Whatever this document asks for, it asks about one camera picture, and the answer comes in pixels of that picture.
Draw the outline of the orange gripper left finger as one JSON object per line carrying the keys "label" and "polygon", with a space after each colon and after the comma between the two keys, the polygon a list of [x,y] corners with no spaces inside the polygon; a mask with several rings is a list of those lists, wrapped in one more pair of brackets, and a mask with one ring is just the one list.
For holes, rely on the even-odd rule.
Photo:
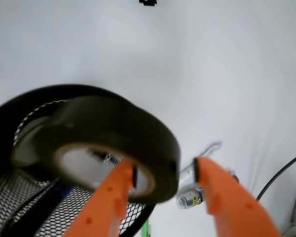
{"label": "orange gripper left finger", "polygon": [[126,216],[134,165],[122,160],[105,178],[64,233],[65,237],[117,237]]}

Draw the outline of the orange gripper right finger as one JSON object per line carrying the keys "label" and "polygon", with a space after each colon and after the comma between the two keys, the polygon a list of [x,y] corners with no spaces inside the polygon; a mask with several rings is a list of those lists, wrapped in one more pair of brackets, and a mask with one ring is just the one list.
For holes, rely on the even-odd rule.
{"label": "orange gripper right finger", "polygon": [[219,164],[207,157],[193,161],[195,181],[203,187],[207,212],[219,237],[280,237],[260,203]]}

